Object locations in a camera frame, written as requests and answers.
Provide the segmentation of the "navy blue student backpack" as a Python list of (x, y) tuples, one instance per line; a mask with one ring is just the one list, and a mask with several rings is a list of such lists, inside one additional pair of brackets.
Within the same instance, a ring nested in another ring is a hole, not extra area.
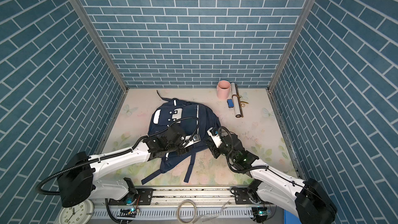
[(148, 135), (143, 143), (148, 146), (149, 160), (161, 159), (160, 168), (142, 179), (146, 184), (190, 158), (184, 182), (193, 171), (196, 154), (208, 148), (207, 131), (221, 127), (219, 118), (202, 103), (162, 97), (165, 101), (151, 117)]

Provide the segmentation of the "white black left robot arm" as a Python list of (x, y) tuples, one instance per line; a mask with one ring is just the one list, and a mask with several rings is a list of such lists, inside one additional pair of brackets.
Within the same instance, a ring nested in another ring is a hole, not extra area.
[(87, 199), (108, 198), (126, 200), (133, 197), (132, 180), (104, 177), (119, 169), (160, 158), (167, 166), (176, 159), (185, 159), (201, 145), (198, 129), (187, 134), (179, 125), (141, 137), (132, 147), (110, 153), (88, 156), (85, 152), (74, 155), (57, 175), (62, 206), (73, 207)]

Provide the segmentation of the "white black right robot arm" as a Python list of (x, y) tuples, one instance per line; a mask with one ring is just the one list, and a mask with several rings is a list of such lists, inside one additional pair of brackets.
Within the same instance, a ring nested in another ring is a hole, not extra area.
[(207, 145), (215, 158), (224, 155), (229, 169), (253, 178), (247, 188), (249, 199), (273, 203), (299, 218), (303, 224), (331, 224), (337, 207), (313, 178), (302, 180), (268, 165), (247, 151), (237, 135), (227, 128), (210, 128)]

